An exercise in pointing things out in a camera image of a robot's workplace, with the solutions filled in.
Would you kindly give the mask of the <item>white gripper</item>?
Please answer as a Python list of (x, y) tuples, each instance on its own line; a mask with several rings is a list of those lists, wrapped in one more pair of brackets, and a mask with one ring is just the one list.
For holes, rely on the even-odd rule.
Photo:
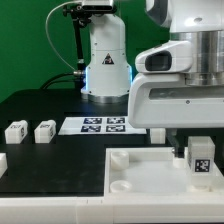
[(128, 121), (135, 128), (166, 128), (176, 158), (184, 157), (177, 130), (224, 127), (224, 86), (188, 78), (192, 44), (169, 41), (140, 53), (131, 85)]

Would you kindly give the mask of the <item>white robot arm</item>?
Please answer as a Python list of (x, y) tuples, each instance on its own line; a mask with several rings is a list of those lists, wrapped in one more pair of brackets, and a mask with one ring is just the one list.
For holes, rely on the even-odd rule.
[(170, 38), (138, 54), (136, 75), (112, 1), (81, 4), (92, 20), (82, 93), (100, 103), (127, 98), (134, 128), (224, 127), (224, 0), (146, 0), (148, 17)]

